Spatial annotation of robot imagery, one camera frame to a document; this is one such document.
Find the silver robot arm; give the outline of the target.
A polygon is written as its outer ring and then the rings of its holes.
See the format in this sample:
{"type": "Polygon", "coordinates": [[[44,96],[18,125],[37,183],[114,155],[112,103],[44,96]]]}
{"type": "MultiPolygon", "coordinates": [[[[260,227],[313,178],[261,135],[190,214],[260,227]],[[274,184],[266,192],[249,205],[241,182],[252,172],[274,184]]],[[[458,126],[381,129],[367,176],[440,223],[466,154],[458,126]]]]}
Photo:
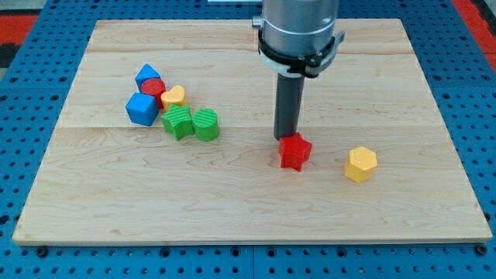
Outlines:
{"type": "Polygon", "coordinates": [[[265,64],[300,57],[332,61],[339,44],[333,36],[338,9],[339,0],[264,0],[252,19],[260,58],[265,64]]]}

